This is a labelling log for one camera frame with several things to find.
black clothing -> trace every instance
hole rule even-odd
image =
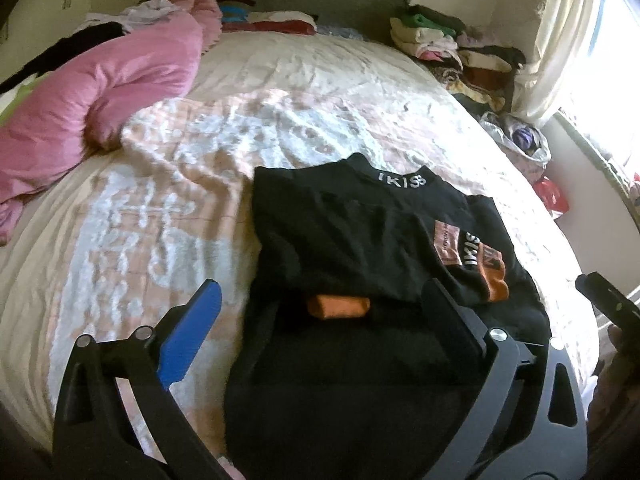
[[[548,341],[535,284],[493,200],[465,196],[427,168],[396,175],[361,154],[257,168],[252,207],[262,250],[225,394],[228,451],[247,478],[427,471],[476,393],[456,384],[420,313],[429,276],[487,326]],[[508,299],[489,302],[507,286]],[[316,294],[366,297],[371,308],[318,320],[305,307]]]
[[[9,79],[0,83],[0,94],[8,92],[30,75],[36,74],[37,76],[41,76],[45,72],[56,70],[67,61],[72,60],[94,46],[124,35],[122,25],[118,22],[107,22],[84,28],[68,38],[62,38],[38,57],[28,62]]]

curtain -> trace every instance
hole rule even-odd
[[[560,107],[563,85],[587,54],[600,0],[546,0],[530,63],[516,75],[512,113],[543,126]]]

bedsheet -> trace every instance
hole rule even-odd
[[[427,165],[467,194],[494,197],[580,385],[591,375],[596,322],[574,288],[580,269],[566,239],[491,138],[409,58],[331,36],[223,34],[188,97],[135,114],[122,131],[123,149],[65,177],[5,259],[0,400],[42,446],[50,447],[77,336],[126,337],[213,278],[222,285],[222,312],[171,390],[207,447],[223,452],[223,391],[259,251],[250,215],[254,167],[300,168],[353,152],[396,173]]]

window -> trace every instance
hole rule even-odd
[[[602,0],[588,56],[562,111],[627,180],[640,174],[640,25],[624,0]]]

plastic bag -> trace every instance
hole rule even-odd
[[[569,203],[562,193],[562,190],[546,176],[536,182],[533,185],[533,189],[554,220],[569,211]]]
[[[637,173],[629,187],[629,198],[634,208],[636,208],[636,212],[640,214],[640,176]]]
[[[530,184],[535,184],[542,178],[546,165],[551,161],[551,150],[549,150],[546,137],[537,128],[525,124],[509,114],[498,117],[493,112],[485,113],[479,123]],[[537,147],[529,154],[520,149],[510,136],[513,132],[518,131],[519,126],[526,126]]]

